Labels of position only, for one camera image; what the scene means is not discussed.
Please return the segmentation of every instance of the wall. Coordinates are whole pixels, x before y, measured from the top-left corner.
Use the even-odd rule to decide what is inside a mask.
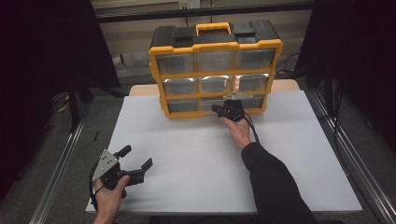
[[[302,0],[201,0],[201,7],[241,7],[268,4],[306,2]],[[150,11],[177,10],[178,1],[174,0],[92,0],[96,15],[139,13]],[[196,23],[229,21],[244,23],[254,20],[269,20],[276,28],[279,36],[285,43],[283,54],[279,61],[288,55],[300,51],[305,31],[309,22],[311,10],[251,13],[239,15],[221,15],[213,17],[188,18],[189,26]],[[154,30],[158,26],[175,25],[186,26],[184,18],[164,19],[155,21],[125,21],[103,23],[101,28],[105,36],[110,53],[116,59],[123,55],[125,64],[116,65],[119,77],[149,74],[149,46]],[[297,57],[290,60],[288,69],[292,69]]]

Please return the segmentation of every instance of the black curtain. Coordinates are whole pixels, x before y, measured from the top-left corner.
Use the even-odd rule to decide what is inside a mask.
[[[89,77],[120,85],[89,0],[3,1],[0,7],[2,199],[36,150],[51,99]]]
[[[338,7],[314,8],[296,65],[311,88],[326,75],[336,77],[394,150],[395,10],[390,0],[346,0]]]

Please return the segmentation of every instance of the plastic drawer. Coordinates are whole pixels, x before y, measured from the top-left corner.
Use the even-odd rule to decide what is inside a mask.
[[[226,71],[233,69],[233,51],[217,50],[197,53],[198,71]]]
[[[198,99],[168,100],[167,103],[170,113],[198,110]]]
[[[205,112],[212,111],[212,105],[223,106],[224,100],[222,96],[220,97],[206,97],[201,99],[201,110]]]
[[[200,77],[201,92],[224,92],[231,88],[230,76]]]
[[[263,97],[264,95],[253,95],[250,99],[242,100],[242,105],[244,108],[260,108]]]
[[[241,75],[235,78],[235,91],[265,91],[268,74]]]
[[[238,50],[236,52],[236,69],[270,68],[274,53],[274,49]]]
[[[193,53],[158,55],[160,74],[191,73],[195,71]]]
[[[196,78],[169,78],[163,81],[163,89],[168,95],[195,94]]]

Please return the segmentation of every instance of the white tabletop surface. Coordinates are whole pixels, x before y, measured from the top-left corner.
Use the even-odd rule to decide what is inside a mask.
[[[359,211],[361,205],[303,91],[272,92],[267,110],[252,115],[262,145],[282,160],[316,212]],[[125,97],[108,149],[126,145],[121,169],[153,166],[145,183],[126,188],[120,212],[140,215],[256,213],[240,152],[217,116],[169,119],[158,96]],[[87,212],[94,212],[88,203]]]

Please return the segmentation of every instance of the cable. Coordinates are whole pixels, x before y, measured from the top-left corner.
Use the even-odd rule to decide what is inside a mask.
[[[190,26],[189,26],[189,19],[187,19],[187,17],[185,17],[184,20],[186,20],[186,25],[187,25],[187,27],[190,27]]]
[[[122,64],[125,64],[125,61],[123,60],[123,55],[122,54],[120,54],[120,60],[121,60]]]
[[[297,77],[303,77],[301,75],[301,73],[305,72],[307,69],[311,68],[313,65],[315,65],[318,62],[320,62],[319,58],[312,60],[311,63],[309,63],[306,67],[303,67],[303,68],[299,69],[298,71],[294,71],[292,74],[285,77],[285,79],[293,79],[293,78],[297,78]]]
[[[285,65],[283,66],[282,69],[280,69],[280,70],[278,70],[278,71],[276,71],[276,72],[278,73],[278,72],[280,72],[280,71],[285,70],[286,67],[288,66],[288,60],[290,60],[293,56],[299,55],[299,54],[300,54],[300,53],[292,53],[292,54],[288,55],[288,57],[286,57],[285,61],[283,61],[282,63],[279,63],[279,64],[276,65],[276,67],[279,67],[280,65],[285,64]]]
[[[257,143],[260,143],[259,136],[257,135],[256,129],[254,128],[253,120],[251,119],[250,115],[249,115],[247,112],[245,112],[245,114],[247,115],[247,117],[248,117],[249,120],[248,120],[246,117],[244,117],[244,120],[245,120],[245,121],[247,122],[247,124],[250,126],[251,131],[253,131],[254,138],[256,139],[256,142],[257,142]]]
[[[375,217],[376,221],[378,223],[381,223],[380,218],[378,217],[378,215],[375,213],[374,208],[369,204],[369,201],[367,200],[366,196],[364,196],[363,191],[361,190],[361,187],[357,184],[355,178],[352,176],[352,174],[349,172],[346,163],[344,161],[344,158],[342,157],[341,154],[341,150],[338,146],[338,141],[337,141],[337,134],[338,134],[338,130],[340,127],[339,124],[339,110],[341,108],[342,102],[343,102],[343,88],[341,85],[337,86],[335,95],[334,95],[334,101],[335,101],[335,109],[334,109],[334,127],[333,127],[333,141],[334,141],[334,153],[335,156],[337,157],[337,159],[340,161],[340,165],[341,168],[343,169],[343,171],[346,173],[346,178],[350,179],[350,181],[352,181],[352,183],[354,183],[357,191],[360,193],[361,197],[363,198],[364,202],[367,204],[367,206],[369,207],[371,213],[373,214],[373,216]],[[318,116],[318,120],[321,119],[329,119],[330,116],[328,115],[323,115],[323,116]]]
[[[96,167],[99,164],[99,160],[93,165],[93,167],[91,168],[91,172],[90,172],[90,179],[89,181],[89,187],[90,187],[90,195],[91,195],[91,204],[93,204],[93,207],[95,208],[96,212],[98,211],[98,202],[96,201],[96,193],[101,189],[99,188],[99,190],[97,190],[95,193],[93,193],[93,174],[95,173]]]

